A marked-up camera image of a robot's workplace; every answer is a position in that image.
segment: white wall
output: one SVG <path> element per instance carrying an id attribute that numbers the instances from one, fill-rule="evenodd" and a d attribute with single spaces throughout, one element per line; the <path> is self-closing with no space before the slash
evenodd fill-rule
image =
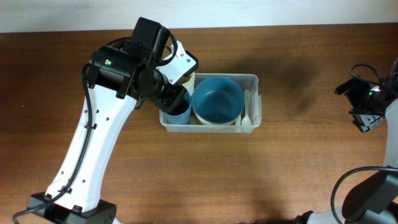
<path id="1" fill-rule="evenodd" d="M 0 0 L 0 32 L 398 22 L 398 0 Z"/>

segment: plastic bin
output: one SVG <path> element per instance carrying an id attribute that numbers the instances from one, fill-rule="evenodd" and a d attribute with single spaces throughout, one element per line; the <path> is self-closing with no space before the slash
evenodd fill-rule
<path id="1" fill-rule="evenodd" d="M 160 123 L 165 126 L 169 132 L 181 132 L 181 133 L 251 133 L 256 127 L 261 124 L 261 113 L 262 113 L 262 102 L 261 96 L 258 94 L 259 79 L 256 75 L 249 74 L 207 74 L 207 73 L 196 73 L 195 74 L 195 87 L 205 80 L 211 77 L 226 77 L 236 82 L 242 91 L 250 90 L 250 107 L 249 117 L 252 125 L 247 129 L 243 129 L 241 126 L 232 125 L 203 125 L 196 118 L 194 113 L 191 113 L 190 124 L 169 124 L 165 114 L 160 112 Z"/>

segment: wood grain surface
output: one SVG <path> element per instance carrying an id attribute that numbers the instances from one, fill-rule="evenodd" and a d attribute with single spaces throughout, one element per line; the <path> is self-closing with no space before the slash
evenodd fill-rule
<path id="1" fill-rule="evenodd" d="M 148 103 L 133 112 L 106 169 L 101 196 L 123 223 L 248 223 L 330 209 L 337 179 L 381 165 L 384 121 L 361 133 L 333 93 L 356 63 L 386 75 L 398 24 L 173 30 L 197 72 L 259 77 L 262 123 L 251 134 L 168 133 Z M 45 191 L 83 106 L 81 67 L 131 30 L 0 34 L 0 222 Z M 364 70 L 367 78 L 374 78 Z M 350 177 L 338 192 L 371 173 Z M 45 223 L 28 215 L 21 223 Z"/>

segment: wooden table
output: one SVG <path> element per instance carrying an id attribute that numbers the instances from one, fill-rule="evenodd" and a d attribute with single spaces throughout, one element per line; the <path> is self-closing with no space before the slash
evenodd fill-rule
<path id="1" fill-rule="evenodd" d="M 262 123 L 251 134 L 168 133 L 148 103 L 127 119 L 106 169 L 102 199 L 124 223 L 239 223 L 330 209 L 337 179 L 381 165 L 387 125 L 361 133 L 335 87 L 356 63 L 386 75 L 398 24 L 173 30 L 197 72 L 260 79 Z M 130 30 L 0 34 L 0 222 L 45 191 L 83 105 L 90 55 Z M 374 78 L 370 73 L 364 75 Z M 336 203 L 370 173 L 350 177 Z M 43 223 L 33 215 L 22 223 Z"/>

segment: light blue cup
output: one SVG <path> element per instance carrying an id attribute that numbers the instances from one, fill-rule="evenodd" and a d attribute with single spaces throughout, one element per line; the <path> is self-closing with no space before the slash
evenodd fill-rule
<path id="1" fill-rule="evenodd" d="M 175 116 L 164 113 L 164 116 L 170 124 L 189 124 L 189 118 L 192 111 L 192 99 L 188 91 L 185 94 L 185 99 L 189 101 L 189 107 L 184 113 Z"/>
<path id="2" fill-rule="evenodd" d="M 243 91 L 229 78 L 207 78 L 193 91 L 193 112 L 203 124 L 232 124 L 243 107 Z"/>

